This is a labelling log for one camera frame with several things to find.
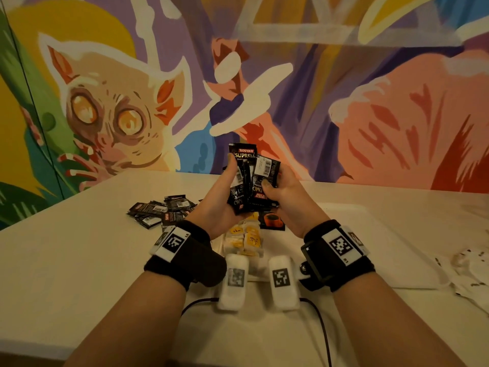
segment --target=painted wall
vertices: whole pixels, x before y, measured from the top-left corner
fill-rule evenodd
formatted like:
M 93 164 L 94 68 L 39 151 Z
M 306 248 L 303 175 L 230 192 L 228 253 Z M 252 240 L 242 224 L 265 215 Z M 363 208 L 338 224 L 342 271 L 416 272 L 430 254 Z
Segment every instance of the painted wall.
M 489 192 L 489 0 L 2 3 L 0 228 L 239 140 L 301 179 Z

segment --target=tarsier eye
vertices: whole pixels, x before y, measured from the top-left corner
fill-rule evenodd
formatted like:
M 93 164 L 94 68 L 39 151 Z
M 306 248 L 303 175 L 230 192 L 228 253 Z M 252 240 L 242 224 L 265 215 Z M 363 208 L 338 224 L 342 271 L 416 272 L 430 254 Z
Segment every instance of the tarsier eye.
M 117 124 L 126 135 L 134 135 L 143 127 L 143 120 L 137 111 L 123 110 L 117 117 Z
M 83 95 L 75 95 L 71 98 L 71 108 L 76 118 L 86 124 L 94 123 L 97 119 L 97 110 Z

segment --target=table surface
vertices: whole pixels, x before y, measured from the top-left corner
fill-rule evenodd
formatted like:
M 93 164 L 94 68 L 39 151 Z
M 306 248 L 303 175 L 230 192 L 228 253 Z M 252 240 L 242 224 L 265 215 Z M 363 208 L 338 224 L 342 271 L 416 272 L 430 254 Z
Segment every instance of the table surface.
M 142 272 L 160 234 L 125 215 L 135 202 L 205 196 L 216 175 L 127 171 L 0 231 L 0 352 L 65 359 Z M 354 203 L 428 253 L 488 245 L 489 196 L 303 182 L 317 202 Z M 396 290 L 469 367 L 489 360 L 489 319 L 449 289 Z M 334 366 L 358 365 L 331 293 L 302 296 L 321 310 Z M 187 303 L 214 296 L 193 285 Z M 224 366 L 327 365 L 308 304 L 276 312 L 268 283 L 248 283 L 237 314 L 200 304 L 180 322 L 172 357 Z

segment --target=white sensor device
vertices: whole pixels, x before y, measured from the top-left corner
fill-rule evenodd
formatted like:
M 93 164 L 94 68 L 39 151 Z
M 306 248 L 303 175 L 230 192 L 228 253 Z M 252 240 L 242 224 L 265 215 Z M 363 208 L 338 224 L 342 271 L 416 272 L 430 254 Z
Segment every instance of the white sensor device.
M 217 308 L 237 311 L 245 303 L 249 260 L 247 256 L 229 253 L 226 255 L 226 264 L 226 276 L 221 284 Z
M 299 288 L 296 268 L 287 255 L 274 256 L 268 261 L 273 303 L 279 310 L 299 309 Z

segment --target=forearm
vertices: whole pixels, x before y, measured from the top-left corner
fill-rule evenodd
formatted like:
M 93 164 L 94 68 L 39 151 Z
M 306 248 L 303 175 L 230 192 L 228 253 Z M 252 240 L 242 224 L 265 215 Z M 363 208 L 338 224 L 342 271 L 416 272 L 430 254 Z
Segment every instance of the forearm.
M 333 298 L 361 366 L 465 366 L 375 272 L 346 283 Z
M 184 287 L 145 271 L 71 354 L 66 366 L 163 365 L 185 304 Z

